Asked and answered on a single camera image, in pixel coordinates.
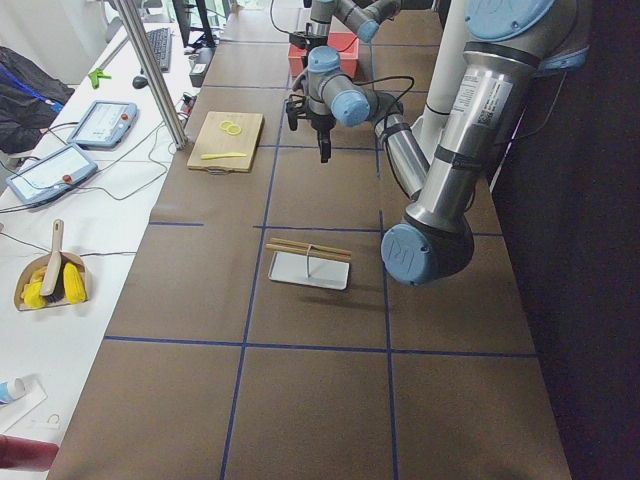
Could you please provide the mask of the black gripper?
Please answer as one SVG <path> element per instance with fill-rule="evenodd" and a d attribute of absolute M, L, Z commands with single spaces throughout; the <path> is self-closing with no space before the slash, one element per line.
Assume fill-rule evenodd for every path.
<path fill-rule="evenodd" d="M 320 151 L 320 161 L 327 163 L 331 158 L 330 131 L 335 127 L 335 118 L 329 114 L 318 114 L 314 111 L 306 113 L 306 119 L 317 132 L 317 143 Z"/>
<path fill-rule="evenodd" d="M 301 50 L 313 50 L 319 46 L 328 44 L 328 37 L 304 31 L 294 31 L 289 33 L 289 43 Z"/>

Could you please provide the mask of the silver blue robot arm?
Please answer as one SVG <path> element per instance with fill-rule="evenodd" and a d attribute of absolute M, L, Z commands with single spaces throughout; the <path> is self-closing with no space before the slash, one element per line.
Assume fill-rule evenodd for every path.
<path fill-rule="evenodd" d="M 370 123 L 409 198 L 381 242 L 387 272 L 421 285 L 463 270 L 474 252 L 465 212 L 494 145 L 511 132 L 531 81 L 580 67 L 588 51 L 588 1 L 312 1 L 297 38 L 307 51 L 287 115 L 307 119 L 320 155 L 336 124 Z M 424 112 L 415 124 L 398 98 L 355 84 L 328 45 L 333 20 L 360 40 L 405 10 L 439 13 L 443 36 Z"/>
<path fill-rule="evenodd" d="M 366 7 L 351 0 L 312 0 L 304 1 L 304 7 L 310 9 L 309 21 L 303 31 L 288 34 L 289 43 L 297 48 L 311 51 L 326 46 L 334 18 L 347 27 L 359 40 L 370 42 L 377 33 L 380 24 L 399 13 L 402 1 L 374 1 Z"/>

